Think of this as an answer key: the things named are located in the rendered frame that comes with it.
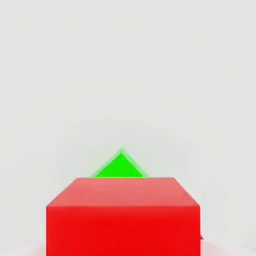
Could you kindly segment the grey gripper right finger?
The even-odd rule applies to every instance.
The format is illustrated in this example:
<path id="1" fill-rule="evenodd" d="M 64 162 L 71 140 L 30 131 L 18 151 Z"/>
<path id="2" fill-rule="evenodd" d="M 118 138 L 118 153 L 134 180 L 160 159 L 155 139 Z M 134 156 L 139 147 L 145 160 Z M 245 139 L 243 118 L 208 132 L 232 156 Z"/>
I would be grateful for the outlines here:
<path id="1" fill-rule="evenodd" d="M 221 246 L 205 240 L 200 236 L 201 256 L 243 256 L 241 250 L 232 249 L 230 247 Z"/>

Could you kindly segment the small green cube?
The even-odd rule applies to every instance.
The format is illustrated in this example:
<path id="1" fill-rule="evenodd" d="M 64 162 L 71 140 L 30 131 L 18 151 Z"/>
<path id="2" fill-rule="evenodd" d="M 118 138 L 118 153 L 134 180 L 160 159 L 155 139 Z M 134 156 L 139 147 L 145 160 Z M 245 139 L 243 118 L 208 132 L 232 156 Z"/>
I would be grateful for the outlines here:
<path id="1" fill-rule="evenodd" d="M 96 170 L 91 178 L 148 178 L 149 175 L 139 164 L 120 148 L 106 163 Z"/>

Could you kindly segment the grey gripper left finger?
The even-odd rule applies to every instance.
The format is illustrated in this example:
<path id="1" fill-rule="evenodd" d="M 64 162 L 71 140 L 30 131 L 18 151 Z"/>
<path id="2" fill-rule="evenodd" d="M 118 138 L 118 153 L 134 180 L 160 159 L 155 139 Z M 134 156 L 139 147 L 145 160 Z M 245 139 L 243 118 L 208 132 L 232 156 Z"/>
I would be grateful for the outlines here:
<path id="1" fill-rule="evenodd" d="M 29 251 L 29 256 L 46 256 L 46 244 L 40 243 L 33 246 L 33 248 Z"/>

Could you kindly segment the small red cube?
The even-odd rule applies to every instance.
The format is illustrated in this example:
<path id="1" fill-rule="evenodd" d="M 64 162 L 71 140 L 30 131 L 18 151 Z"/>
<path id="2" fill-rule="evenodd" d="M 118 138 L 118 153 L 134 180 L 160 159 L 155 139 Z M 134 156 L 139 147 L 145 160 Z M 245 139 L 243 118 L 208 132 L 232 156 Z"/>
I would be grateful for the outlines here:
<path id="1" fill-rule="evenodd" d="M 46 256 L 201 256 L 200 223 L 172 177 L 77 178 L 46 206 Z"/>

